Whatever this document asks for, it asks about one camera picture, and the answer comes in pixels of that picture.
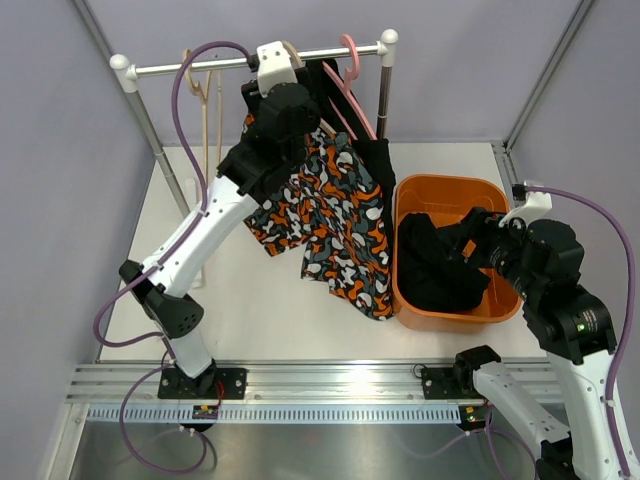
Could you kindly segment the beige wooden hanger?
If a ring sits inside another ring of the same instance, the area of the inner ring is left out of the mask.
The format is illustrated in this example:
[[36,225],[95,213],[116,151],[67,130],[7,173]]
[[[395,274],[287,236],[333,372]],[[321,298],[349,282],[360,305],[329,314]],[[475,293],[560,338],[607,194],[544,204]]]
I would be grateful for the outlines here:
[[[218,71],[207,71],[204,81],[194,80],[191,70],[185,73],[190,93],[198,99],[201,110],[201,137],[202,137],[202,168],[207,181],[217,171],[222,160],[223,126],[224,126],[224,95],[222,74]],[[215,148],[214,158],[210,155],[210,103],[214,100],[215,115]]]
[[292,66],[295,69],[305,68],[307,71],[311,93],[314,95],[314,98],[321,109],[321,129],[327,134],[335,135],[336,131],[340,130],[340,125],[335,112],[331,108],[329,96],[324,90],[319,68],[307,67],[295,47],[290,42],[282,40],[282,44],[291,57]]

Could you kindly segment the orange camouflage shorts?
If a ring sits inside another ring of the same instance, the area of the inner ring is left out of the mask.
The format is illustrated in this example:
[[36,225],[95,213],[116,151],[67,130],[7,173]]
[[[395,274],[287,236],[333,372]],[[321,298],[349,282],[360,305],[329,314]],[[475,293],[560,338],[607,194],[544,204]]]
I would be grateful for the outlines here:
[[396,185],[389,142],[316,130],[304,153],[299,170],[244,223],[270,256],[302,247],[301,278],[384,321],[392,315]]

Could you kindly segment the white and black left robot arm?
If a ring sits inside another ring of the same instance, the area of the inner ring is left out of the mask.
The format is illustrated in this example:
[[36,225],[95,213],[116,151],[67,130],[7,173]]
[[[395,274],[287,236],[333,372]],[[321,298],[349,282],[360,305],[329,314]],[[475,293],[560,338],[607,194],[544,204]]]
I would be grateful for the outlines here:
[[124,262],[119,273],[146,315],[164,334],[191,397],[208,396],[215,361],[199,327],[203,308],[189,295],[196,274],[225,238],[277,193],[306,157],[306,140],[320,125],[321,109],[299,83],[274,86],[257,103],[253,121],[221,162],[203,204],[143,262]]

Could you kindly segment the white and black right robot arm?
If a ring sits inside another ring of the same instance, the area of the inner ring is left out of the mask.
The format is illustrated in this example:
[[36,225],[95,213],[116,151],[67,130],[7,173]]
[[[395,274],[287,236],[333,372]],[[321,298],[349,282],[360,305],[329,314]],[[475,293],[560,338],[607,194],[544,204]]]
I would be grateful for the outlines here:
[[445,251],[493,269],[523,301],[529,331],[556,375],[567,420],[550,415],[488,346],[456,355],[454,388],[480,394],[520,437],[540,479],[636,479],[639,460],[619,404],[621,346],[604,303],[579,283],[584,249],[557,220],[472,208],[444,229]]

